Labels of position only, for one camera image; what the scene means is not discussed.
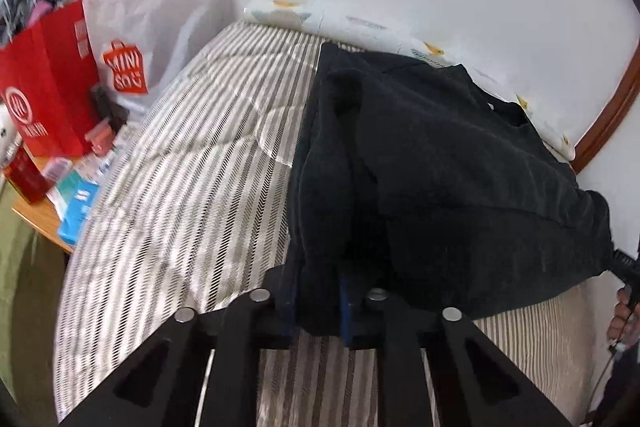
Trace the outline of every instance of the dark fabric in bag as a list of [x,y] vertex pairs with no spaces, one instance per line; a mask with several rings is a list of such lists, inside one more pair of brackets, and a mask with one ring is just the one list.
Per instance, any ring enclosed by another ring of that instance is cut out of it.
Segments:
[[412,305],[476,318],[599,275],[609,209],[580,190],[522,109],[462,66],[324,44],[287,200],[298,313],[337,333],[338,267],[376,266]]

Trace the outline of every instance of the striped bedsheet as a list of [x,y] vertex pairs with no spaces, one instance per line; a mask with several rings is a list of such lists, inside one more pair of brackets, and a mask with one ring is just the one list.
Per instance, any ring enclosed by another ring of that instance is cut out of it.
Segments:
[[[204,313],[283,262],[286,190],[322,39],[235,23],[116,160],[71,256],[54,352],[62,420],[181,306]],[[586,289],[478,321],[572,421],[591,378]],[[301,332],[260,361],[258,425],[376,424],[374,354]]]

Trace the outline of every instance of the green fabric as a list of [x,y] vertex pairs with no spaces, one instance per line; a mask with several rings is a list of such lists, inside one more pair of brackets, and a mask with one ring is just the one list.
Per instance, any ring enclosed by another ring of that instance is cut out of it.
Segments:
[[57,425],[51,360],[65,253],[12,210],[0,193],[0,378],[36,427]]

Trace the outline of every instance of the metal bolt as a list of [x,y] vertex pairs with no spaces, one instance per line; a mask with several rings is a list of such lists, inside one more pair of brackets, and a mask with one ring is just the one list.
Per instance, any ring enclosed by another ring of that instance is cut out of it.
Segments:
[[193,311],[191,308],[180,308],[177,312],[175,312],[174,314],[174,319],[177,320],[178,322],[189,322],[193,320],[193,317],[196,316],[196,312]]
[[386,291],[382,288],[372,288],[367,293],[367,299],[370,301],[384,301],[386,300]]
[[254,291],[249,293],[249,296],[254,302],[264,302],[271,298],[271,293],[265,288],[256,288]]
[[444,308],[442,316],[446,321],[457,322],[462,318],[462,312],[458,308]]

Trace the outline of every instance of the blue package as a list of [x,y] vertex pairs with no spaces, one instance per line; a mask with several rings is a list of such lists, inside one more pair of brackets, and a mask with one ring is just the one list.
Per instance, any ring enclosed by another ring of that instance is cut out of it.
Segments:
[[100,185],[82,180],[76,187],[76,195],[69,201],[66,208],[65,219],[62,220],[58,235],[60,238],[74,247],[78,241],[78,235],[82,229],[82,223],[86,215],[91,210],[95,195],[98,193]]

